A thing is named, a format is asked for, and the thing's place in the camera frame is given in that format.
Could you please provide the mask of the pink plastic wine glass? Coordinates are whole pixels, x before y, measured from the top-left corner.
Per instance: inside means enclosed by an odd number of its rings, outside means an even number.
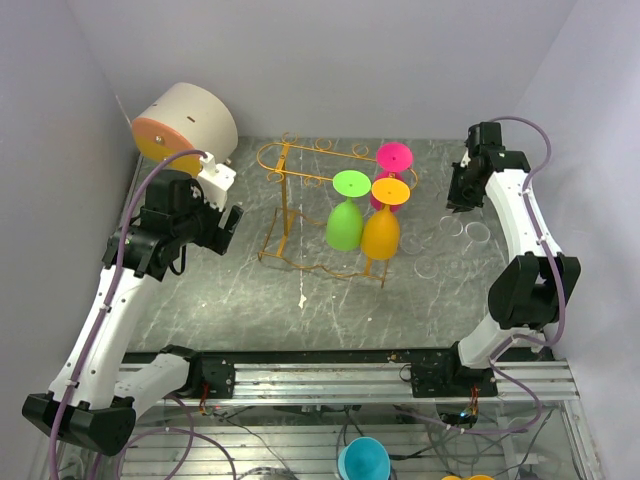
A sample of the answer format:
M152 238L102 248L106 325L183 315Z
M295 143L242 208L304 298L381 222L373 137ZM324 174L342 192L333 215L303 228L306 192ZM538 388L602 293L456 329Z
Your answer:
M386 143L378 149L376 162L382 171L372 185L370 204L376 211L389 207L394 213L409 200L411 195L411 189L402 177L402 173L412 166L413 153L402 143Z

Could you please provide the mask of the orange plastic wine glass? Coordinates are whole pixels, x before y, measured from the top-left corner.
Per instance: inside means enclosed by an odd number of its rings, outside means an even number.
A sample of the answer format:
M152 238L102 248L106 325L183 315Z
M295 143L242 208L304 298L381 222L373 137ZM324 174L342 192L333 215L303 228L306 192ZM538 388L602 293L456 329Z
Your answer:
M373 183L372 195L381 209L369 218L362 234L361 250L368 258L387 261L396 254L400 224L391 207L407 202L410 194L410 188L395 177L380 178Z

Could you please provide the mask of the green plastic wine glass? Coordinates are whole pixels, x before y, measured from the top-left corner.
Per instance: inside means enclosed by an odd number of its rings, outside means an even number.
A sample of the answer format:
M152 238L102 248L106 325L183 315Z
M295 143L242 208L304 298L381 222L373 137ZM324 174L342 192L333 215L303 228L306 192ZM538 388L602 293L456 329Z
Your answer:
M326 224L326 241L339 251L351 251L359 247L364 221L355 199L366 196L371 190L370 179L357 170L343 170L332 180L337 193L344 197L330 213Z

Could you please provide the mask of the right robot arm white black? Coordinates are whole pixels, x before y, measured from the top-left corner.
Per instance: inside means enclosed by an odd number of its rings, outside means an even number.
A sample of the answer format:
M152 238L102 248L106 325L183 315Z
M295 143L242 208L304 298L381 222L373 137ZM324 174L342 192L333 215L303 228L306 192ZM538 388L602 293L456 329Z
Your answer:
M581 274L546 226L522 151L503 144L500 118L471 126L454 163L447 207L455 213L493 205L509 262L488 293L488 313L464 339L431 350L400 375L416 398L494 396L496 361L513 347L550 347L563 335L566 306Z

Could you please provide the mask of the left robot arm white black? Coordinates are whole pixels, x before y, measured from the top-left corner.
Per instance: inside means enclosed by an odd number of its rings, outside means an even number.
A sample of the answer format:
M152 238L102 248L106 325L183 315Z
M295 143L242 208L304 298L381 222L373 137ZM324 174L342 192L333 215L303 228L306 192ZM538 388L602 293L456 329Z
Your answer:
M144 188L128 229L109 238L90 313L74 348L44 393L27 396L23 416L50 438L112 457L136 420L175 393L203 387L200 353L166 346L140 370L120 376L135 325L167 273L180 275L193 244L226 253L243 210L224 210L236 173L222 165L197 177L166 169Z

